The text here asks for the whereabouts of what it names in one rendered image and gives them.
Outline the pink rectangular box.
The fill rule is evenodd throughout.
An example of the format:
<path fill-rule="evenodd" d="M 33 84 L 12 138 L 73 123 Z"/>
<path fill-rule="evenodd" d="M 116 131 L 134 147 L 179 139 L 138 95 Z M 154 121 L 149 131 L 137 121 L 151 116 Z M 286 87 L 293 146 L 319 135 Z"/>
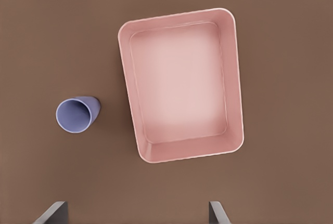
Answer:
<path fill-rule="evenodd" d="M 229 10 L 128 21 L 118 43 L 138 154 L 145 162 L 240 149 L 237 31 Z"/>

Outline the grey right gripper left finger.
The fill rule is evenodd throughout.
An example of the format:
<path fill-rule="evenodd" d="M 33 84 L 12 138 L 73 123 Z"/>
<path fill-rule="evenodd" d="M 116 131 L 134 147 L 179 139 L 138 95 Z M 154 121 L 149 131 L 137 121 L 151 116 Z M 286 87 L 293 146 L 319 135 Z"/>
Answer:
<path fill-rule="evenodd" d="M 33 224 L 68 224 L 68 203 L 55 202 Z"/>

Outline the lavender blue cup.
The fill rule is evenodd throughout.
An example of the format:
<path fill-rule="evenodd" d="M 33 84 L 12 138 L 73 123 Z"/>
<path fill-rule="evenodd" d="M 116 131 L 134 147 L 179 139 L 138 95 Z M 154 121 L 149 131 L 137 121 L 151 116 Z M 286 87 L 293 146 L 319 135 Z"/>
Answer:
<path fill-rule="evenodd" d="M 56 109 L 58 125 L 65 131 L 78 134 L 86 131 L 97 119 L 101 109 L 92 96 L 73 97 L 61 102 Z"/>

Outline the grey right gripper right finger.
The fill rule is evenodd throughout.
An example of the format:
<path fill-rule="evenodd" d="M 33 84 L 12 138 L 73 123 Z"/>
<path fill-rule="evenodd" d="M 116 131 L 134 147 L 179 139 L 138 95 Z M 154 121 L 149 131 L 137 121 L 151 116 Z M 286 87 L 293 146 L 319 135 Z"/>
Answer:
<path fill-rule="evenodd" d="M 209 202 L 209 224 L 231 224 L 230 219 L 219 201 Z"/>

